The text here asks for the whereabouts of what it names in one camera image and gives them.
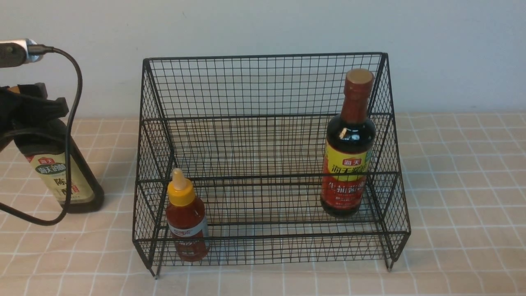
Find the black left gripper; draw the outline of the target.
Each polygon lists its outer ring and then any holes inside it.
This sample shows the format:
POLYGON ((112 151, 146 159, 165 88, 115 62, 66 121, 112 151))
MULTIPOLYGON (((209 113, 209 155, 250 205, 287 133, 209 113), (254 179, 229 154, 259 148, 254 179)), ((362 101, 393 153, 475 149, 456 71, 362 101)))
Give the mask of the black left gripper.
POLYGON ((15 124, 21 125, 22 128, 40 127, 51 120, 66 116, 69 112, 63 97, 48 99, 45 83, 3 86, 0 99, 1 150, 12 141, 13 136, 7 134, 15 131, 15 124))

